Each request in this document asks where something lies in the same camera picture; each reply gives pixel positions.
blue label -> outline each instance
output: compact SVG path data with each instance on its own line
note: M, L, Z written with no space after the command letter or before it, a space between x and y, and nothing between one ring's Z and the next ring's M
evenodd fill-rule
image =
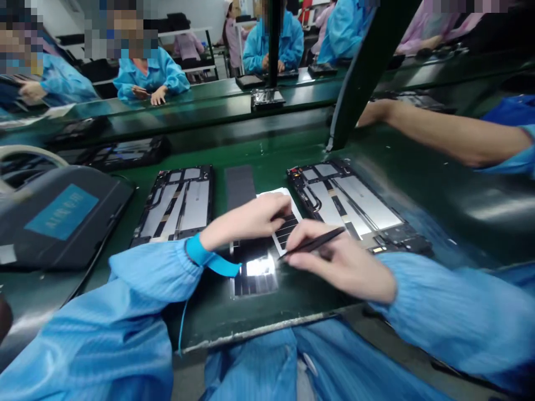
M24 228L65 241L98 201L93 195L70 184Z

tweezers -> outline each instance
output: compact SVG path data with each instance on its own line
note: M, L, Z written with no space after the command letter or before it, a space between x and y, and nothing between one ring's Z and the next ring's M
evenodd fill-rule
M296 249L288 251L287 253L282 255L278 260L281 260L285 256L291 255L292 253L315 251L319 247L325 245L327 242L329 242L329 241L335 239L336 237L338 237L345 230L346 230L345 227L338 227L338 228L335 228L332 231L329 231L328 233L320 235L319 237L316 237L316 238L313 238L313 239L309 239L309 240L303 242L302 244L300 244Z

blue wrist strap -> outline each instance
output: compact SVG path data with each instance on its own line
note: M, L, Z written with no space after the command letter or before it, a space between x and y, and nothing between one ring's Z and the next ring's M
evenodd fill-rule
M240 271L241 263L235 265L216 253L208 252L203 248L199 235L197 234L186 242L186 252L189 258L201 267L208 266L221 276L236 277Z

hand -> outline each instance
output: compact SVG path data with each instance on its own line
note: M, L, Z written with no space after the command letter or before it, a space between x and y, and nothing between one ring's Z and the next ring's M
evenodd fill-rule
M264 71L267 71L269 68L269 54L264 56L264 59L262 60L262 69Z
M433 49L434 49L435 47L437 47L441 42L442 42L442 36L440 36L440 35L433 36L432 38L423 40L422 43L420 44L420 49L423 49L423 48L430 48L430 49L433 50Z
M153 106L157 106L162 103L165 103L166 93L167 93L167 87L165 85L160 86L158 90L154 92L152 96L150 97L150 104L152 104Z
M380 99L368 103L358 119L359 128L385 121L395 103L395 100L390 99Z
M305 239L316 238L335 228L314 220L302 220L291 232L286 249L291 251ZM328 255L330 262L312 253L300 252L289 255L286 261L356 298L382 304L394 302L397 285L392 272L360 248L347 232L327 243L320 253Z
M137 97L140 100L145 100L149 97L149 94L147 93L147 91L144 88L137 86L137 85L132 86L132 93L134 94L135 97Z
M207 251L213 251L238 239L269 237L284 224L284 219L274 219L279 213L291 213L291 198L266 193L215 219L201 232L201 244Z
M18 93L32 101L39 101L48 94L37 81L25 82Z

green workbench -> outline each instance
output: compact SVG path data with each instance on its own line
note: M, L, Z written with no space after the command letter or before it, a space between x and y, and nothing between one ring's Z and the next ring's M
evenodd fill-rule
M315 123L312 113L306 113L311 125ZM472 172L385 126L356 130L345 149L326 155L323 149L327 134L327 128L319 125L292 133L281 126L264 130L261 139L175 154L159 165L118 172L135 181L138 190L86 290L104 284L109 276L108 257L128 248L158 171L204 163L211 163L215 170L216 216L226 210L223 177L228 167L251 164L260 193L287 186L288 168L326 157L351 158L357 172L389 205L432 241L435 259L443 265L498 269L535 259L533 248L525 246L535 241L531 229L535 213L529 206L535 184L527 178ZM205 135L217 134L206 130ZM507 209L512 203L525 207ZM321 279L284 264L277 269L277 280L277 292L233 299L228 279L206 271L188 304L182 349L216 346L322 319L358 302ZM183 305L177 304L164 311L175 348L182 310Z
M493 53L481 56L461 55L448 60L420 62L411 58L397 70L386 71L376 92L388 90L426 89L437 86L479 82L478 90L469 92L466 102L474 101L481 91L510 75L535 68L533 60L514 53ZM189 92L170 99L164 106L150 106L148 101L122 103L118 99L76 105L65 117L55 121L39 121L14 135L25 143L43 146L68 121L109 115L111 125L104 132L67 148L147 138L156 134L214 126L262 116L294 113L334 104L342 86L345 69L336 77L313 80L306 69L296 80L282 81L280 92L286 100L282 109L252 113L250 94L241 91L233 79L196 85Z

